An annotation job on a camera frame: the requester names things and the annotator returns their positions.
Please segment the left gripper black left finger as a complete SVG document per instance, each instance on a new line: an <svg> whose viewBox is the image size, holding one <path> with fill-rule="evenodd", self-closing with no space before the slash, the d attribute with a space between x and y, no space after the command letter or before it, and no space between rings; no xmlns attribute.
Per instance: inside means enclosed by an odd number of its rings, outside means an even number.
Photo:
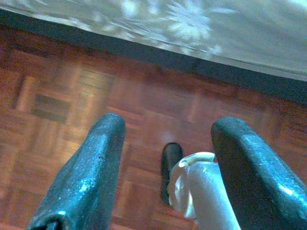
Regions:
<svg viewBox="0 0 307 230"><path fill-rule="evenodd" d="M114 206L126 126L103 115L56 175L29 230L107 230Z"/></svg>

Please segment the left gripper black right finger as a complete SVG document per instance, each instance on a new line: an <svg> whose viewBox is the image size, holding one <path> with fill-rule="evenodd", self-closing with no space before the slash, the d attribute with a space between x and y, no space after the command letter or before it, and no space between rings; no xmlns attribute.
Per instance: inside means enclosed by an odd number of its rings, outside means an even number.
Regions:
<svg viewBox="0 0 307 230"><path fill-rule="evenodd" d="M211 137L241 229L306 229L305 184L246 122L222 117L213 123Z"/></svg>

